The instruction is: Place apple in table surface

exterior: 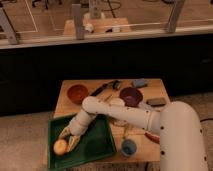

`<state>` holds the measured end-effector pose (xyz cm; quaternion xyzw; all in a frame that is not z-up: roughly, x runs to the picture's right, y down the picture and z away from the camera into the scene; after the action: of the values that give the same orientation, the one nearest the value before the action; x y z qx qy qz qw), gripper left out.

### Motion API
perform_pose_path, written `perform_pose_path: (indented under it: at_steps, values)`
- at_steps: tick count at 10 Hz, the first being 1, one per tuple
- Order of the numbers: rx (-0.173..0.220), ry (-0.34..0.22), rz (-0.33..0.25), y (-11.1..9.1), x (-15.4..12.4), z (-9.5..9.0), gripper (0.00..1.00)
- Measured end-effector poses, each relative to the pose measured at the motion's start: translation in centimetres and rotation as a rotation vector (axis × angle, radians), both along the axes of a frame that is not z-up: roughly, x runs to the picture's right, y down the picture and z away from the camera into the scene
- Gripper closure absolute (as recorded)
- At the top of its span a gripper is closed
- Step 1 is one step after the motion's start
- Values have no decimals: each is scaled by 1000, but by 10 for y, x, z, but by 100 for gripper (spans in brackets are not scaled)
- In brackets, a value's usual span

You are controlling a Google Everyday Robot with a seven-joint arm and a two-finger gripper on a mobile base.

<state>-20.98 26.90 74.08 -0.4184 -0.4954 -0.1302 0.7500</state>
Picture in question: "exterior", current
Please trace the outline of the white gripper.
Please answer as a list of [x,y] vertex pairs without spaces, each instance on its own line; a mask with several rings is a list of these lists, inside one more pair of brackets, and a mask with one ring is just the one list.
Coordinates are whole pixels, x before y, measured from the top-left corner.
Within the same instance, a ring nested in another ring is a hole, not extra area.
[[81,137],[80,135],[83,135],[86,130],[88,129],[88,126],[90,123],[96,118],[94,114],[89,114],[85,112],[84,110],[81,110],[79,113],[77,113],[69,122],[68,128],[64,128],[62,132],[59,135],[60,139],[64,139],[67,136],[77,135],[77,136],[71,136],[69,138],[68,143],[68,151],[71,152],[79,143]]

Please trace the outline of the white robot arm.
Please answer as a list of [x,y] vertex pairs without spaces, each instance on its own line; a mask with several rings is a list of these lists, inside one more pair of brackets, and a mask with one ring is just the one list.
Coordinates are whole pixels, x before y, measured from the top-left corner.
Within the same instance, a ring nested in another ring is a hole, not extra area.
[[196,111],[175,101],[160,112],[106,103],[94,96],[86,97],[81,110],[63,129],[59,137],[71,136],[69,150],[77,145],[98,114],[126,121],[160,136],[160,171],[208,171],[202,126]]

